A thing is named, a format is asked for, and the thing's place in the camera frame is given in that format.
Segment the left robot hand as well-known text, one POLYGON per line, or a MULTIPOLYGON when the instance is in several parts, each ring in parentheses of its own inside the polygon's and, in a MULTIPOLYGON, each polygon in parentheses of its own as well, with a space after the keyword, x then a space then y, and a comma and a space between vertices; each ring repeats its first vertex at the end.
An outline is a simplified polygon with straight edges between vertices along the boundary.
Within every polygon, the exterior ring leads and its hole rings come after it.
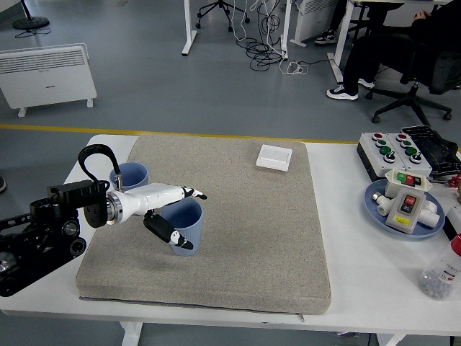
POLYGON ((194 249, 193 243, 184 238, 166 219, 155 210, 188 197, 207 199, 207 196, 191 187, 163 183, 151 183, 127 191, 107 193, 107 210, 112 216, 110 224, 123 223, 133 215, 143 216, 143 225, 160 240, 183 249, 194 249))

